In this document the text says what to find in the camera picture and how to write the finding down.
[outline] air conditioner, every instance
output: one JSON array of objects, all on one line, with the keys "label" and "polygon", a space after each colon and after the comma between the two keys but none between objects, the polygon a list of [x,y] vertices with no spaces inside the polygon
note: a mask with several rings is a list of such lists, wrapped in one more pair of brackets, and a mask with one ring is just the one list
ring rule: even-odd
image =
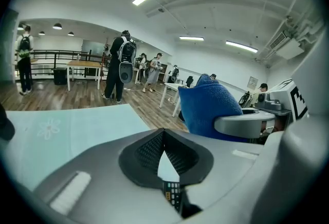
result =
[{"label": "air conditioner", "polygon": [[288,41],[290,41],[290,34],[288,31],[284,30],[269,45],[269,47],[271,48],[271,50],[278,49],[278,48],[282,47],[284,44],[286,44]]},{"label": "air conditioner", "polygon": [[299,47],[300,43],[295,39],[289,40],[280,49],[277,50],[276,54],[285,58],[286,60],[292,59],[297,55],[304,52],[302,48]]}]

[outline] wooden floor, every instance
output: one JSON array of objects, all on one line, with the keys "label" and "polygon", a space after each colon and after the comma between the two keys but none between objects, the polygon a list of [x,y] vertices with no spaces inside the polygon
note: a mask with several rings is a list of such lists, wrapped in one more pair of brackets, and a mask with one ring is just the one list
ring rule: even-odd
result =
[{"label": "wooden floor", "polygon": [[[101,97],[105,84],[105,81],[102,81],[100,90],[97,90],[95,81],[75,80],[71,82],[71,91],[68,91],[67,85],[54,85],[53,80],[34,80],[32,92],[21,96],[21,85],[17,82],[0,86],[0,102],[5,110],[64,110],[117,105],[115,100],[105,100]],[[131,90],[123,91],[121,104],[130,104],[149,128],[165,127],[187,131],[178,118],[180,109],[176,117],[172,117],[175,105],[170,103],[168,98],[174,96],[173,91],[167,92],[168,95],[160,109],[164,85],[157,84],[156,91],[147,90],[146,93],[141,91],[142,85],[130,86]]]}]

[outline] black office chair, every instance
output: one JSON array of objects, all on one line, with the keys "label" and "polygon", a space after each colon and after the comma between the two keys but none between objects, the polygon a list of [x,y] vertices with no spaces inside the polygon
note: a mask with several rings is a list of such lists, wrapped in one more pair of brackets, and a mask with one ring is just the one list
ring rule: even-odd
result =
[{"label": "black office chair", "polygon": [[189,76],[186,80],[186,86],[190,88],[192,82],[193,82],[193,77]]}]

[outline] gray skirt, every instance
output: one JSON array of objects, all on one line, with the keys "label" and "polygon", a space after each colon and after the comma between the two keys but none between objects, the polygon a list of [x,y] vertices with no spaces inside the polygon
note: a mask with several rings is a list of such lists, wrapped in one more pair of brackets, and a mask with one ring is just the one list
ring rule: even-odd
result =
[{"label": "gray skirt", "polygon": [[158,81],[160,70],[151,69],[146,83],[156,83]]}]

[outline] flower pattern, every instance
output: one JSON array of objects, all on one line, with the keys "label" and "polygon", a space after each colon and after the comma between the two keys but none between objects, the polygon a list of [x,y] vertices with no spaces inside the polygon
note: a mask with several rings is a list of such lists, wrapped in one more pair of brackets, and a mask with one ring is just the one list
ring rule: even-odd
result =
[{"label": "flower pattern", "polygon": [[38,132],[38,136],[44,137],[45,140],[49,140],[53,134],[59,133],[60,129],[58,128],[58,125],[60,122],[60,120],[54,121],[53,118],[49,118],[47,123],[41,123],[41,129]]}]

